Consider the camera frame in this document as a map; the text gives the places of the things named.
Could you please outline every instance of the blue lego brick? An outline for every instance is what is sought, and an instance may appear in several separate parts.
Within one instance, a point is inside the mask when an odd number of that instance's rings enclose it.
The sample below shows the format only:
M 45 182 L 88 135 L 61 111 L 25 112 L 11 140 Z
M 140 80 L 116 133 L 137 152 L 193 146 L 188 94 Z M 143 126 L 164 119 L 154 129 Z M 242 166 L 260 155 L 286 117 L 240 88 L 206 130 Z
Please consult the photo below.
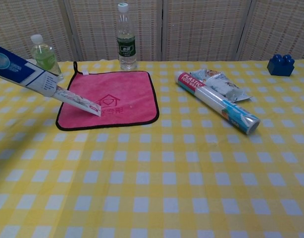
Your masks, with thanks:
M 291 76 L 295 60 L 290 55 L 274 55 L 270 59 L 267 69 L 271 75 Z

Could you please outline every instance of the table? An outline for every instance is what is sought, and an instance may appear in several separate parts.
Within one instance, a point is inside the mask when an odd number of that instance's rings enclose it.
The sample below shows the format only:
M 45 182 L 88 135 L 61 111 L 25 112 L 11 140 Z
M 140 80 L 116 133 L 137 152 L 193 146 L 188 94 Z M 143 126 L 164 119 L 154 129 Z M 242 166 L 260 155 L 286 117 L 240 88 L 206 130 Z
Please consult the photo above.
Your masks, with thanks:
M 304 238 L 304 60 L 140 62 L 160 118 L 64 132 L 60 102 L 0 80 L 0 238 Z M 60 63 L 66 87 L 72 62 Z M 246 136 L 174 83 L 223 71 L 261 119 Z M 118 61 L 80 62 L 90 73 Z

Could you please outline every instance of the water bottle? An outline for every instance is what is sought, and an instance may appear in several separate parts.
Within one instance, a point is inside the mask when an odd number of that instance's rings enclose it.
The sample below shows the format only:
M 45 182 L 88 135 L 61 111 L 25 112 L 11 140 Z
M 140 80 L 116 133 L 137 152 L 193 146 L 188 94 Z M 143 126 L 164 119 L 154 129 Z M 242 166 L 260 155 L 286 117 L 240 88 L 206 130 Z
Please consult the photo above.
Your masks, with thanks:
M 122 70 L 130 71 L 137 67 L 136 38 L 130 21 L 127 3 L 119 3 L 120 12 L 117 23 L 117 41 L 119 46 L 119 61 Z
M 58 66 L 54 49 L 51 46 L 43 43 L 43 37 L 41 35 L 32 35 L 31 41 L 34 44 L 32 47 L 32 57 L 37 61 L 37 66 L 51 73 L 58 75 L 58 80 L 63 79 L 61 69 Z

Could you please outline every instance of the bottle cap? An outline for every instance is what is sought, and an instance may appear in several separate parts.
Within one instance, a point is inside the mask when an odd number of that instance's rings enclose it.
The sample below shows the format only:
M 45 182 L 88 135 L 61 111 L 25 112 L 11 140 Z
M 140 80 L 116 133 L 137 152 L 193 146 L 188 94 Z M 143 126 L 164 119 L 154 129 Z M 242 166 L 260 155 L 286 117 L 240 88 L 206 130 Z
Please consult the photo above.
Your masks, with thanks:
M 34 44 L 41 44 L 41 43 L 43 43 L 43 37 L 40 34 L 32 35 L 31 36 L 31 41 Z
M 119 12 L 125 13 L 129 10 L 129 5 L 125 2 L 119 3 L 118 4 L 118 10 L 119 10 Z

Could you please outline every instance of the pink cloth with black trim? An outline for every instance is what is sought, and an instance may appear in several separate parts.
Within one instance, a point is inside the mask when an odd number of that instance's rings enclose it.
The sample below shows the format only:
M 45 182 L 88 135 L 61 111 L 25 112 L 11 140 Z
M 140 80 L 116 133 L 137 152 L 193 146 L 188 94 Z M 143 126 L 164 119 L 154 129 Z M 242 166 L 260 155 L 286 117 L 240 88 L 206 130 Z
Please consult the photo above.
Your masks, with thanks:
M 158 119 L 156 94 L 148 72 L 75 74 L 68 90 L 101 105 L 101 117 L 63 103 L 56 126 L 61 130 L 149 124 Z

